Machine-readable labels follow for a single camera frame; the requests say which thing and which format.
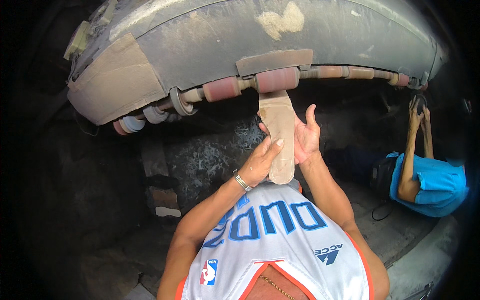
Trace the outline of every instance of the nba logo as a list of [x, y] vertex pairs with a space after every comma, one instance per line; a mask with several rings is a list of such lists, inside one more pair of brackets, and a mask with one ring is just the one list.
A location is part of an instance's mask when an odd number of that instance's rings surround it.
[[212, 286], [215, 284], [217, 265], [218, 260], [216, 259], [209, 259], [205, 261], [204, 267], [202, 268], [202, 274], [200, 275], [200, 284], [206, 286]]

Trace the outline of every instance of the worker's hand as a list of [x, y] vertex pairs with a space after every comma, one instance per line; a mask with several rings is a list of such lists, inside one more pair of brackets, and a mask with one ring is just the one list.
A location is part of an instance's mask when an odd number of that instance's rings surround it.
[[[297, 114], [295, 114], [295, 134], [293, 136], [295, 165], [303, 164], [313, 154], [319, 153], [318, 147], [320, 145], [320, 126], [315, 121], [315, 104], [307, 108], [305, 117], [307, 124], [300, 121]], [[269, 134], [265, 124], [260, 123], [258, 127], [266, 134]]]
[[416, 132], [418, 130], [420, 122], [423, 120], [423, 117], [425, 115], [423, 112], [420, 115], [417, 112], [419, 101], [420, 99], [417, 99], [417, 96], [415, 96], [408, 104], [408, 116], [410, 119], [409, 130], [411, 132]]
[[239, 170], [239, 175], [243, 181], [251, 188], [259, 184], [267, 177], [273, 159], [280, 153], [282, 148], [283, 139], [272, 143], [270, 136], [265, 137]]
[[421, 130], [425, 133], [427, 130], [430, 130], [430, 111], [428, 108], [423, 105], [423, 115], [424, 118], [420, 123]]

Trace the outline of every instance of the man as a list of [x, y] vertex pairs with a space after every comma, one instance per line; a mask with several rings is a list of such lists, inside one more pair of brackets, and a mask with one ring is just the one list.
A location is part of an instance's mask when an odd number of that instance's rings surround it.
[[385, 299], [386, 269], [322, 159], [314, 110], [307, 124], [295, 116], [294, 152], [315, 205], [296, 180], [264, 181], [283, 146], [267, 136], [238, 176], [180, 221], [157, 299]]
[[[433, 158], [430, 111], [423, 105], [423, 112], [418, 114], [418, 105], [419, 99], [414, 97], [408, 106], [405, 153], [393, 152], [385, 158], [349, 146], [341, 152], [328, 151], [327, 160], [334, 168], [341, 166], [348, 170], [355, 181], [371, 185], [381, 197], [390, 197], [427, 216], [442, 217], [452, 213], [467, 197], [465, 169], [463, 162], [459, 163], [459, 158], [465, 155], [457, 155], [461, 145], [450, 143], [444, 146], [444, 155], [450, 163]], [[414, 154], [419, 127], [423, 131], [425, 158]]]

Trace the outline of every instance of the worker's arm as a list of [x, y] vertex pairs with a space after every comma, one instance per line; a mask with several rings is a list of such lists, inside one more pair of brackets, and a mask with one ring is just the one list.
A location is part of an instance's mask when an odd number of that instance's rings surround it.
[[420, 190], [420, 182], [413, 180], [413, 157], [415, 156], [415, 139], [424, 114], [417, 114], [419, 101], [413, 98], [408, 107], [409, 127], [407, 135], [407, 148], [403, 156], [402, 170], [398, 182], [397, 197], [415, 203], [415, 197]]
[[[254, 187], [262, 181], [282, 147], [283, 140], [272, 144], [270, 137], [267, 136], [239, 170], [239, 175], [245, 183]], [[244, 193], [242, 186], [231, 178], [182, 218], [168, 249], [165, 271], [156, 297], [158, 300], [175, 298], [177, 287], [188, 275], [190, 265], [205, 237]]]
[[[320, 127], [315, 121], [315, 105], [308, 107], [305, 116], [307, 124], [297, 116], [295, 119], [295, 163], [300, 166], [315, 205], [348, 233], [363, 252], [372, 275], [375, 299], [385, 299], [390, 288], [387, 271], [361, 235], [355, 224], [350, 201], [333, 179], [318, 150]], [[259, 126], [268, 133], [263, 124], [260, 123]]]
[[433, 159], [433, 141], [432, 126], [430, 125], [430, 110], [423, 106], [424, 118], [420, 123], [423, 132], [423, 148], [425, 149], [425, 157]]

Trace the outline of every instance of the bracelet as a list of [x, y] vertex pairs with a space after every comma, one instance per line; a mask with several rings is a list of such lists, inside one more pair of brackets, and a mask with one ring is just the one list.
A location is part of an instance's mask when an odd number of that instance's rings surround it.
[[246, 191], [246, 192], [250, 192], [252, 190], [251, 187], [248, 186], [248, 184], [246, 184], [243, 179], [240, 177], [239, 173], [238, 173], [238, 170], [235, 169], [233, 171], [233, 177], [235, 178], [235, 180], [241, 185], [241, 187], [243, 187], [243, 189]]

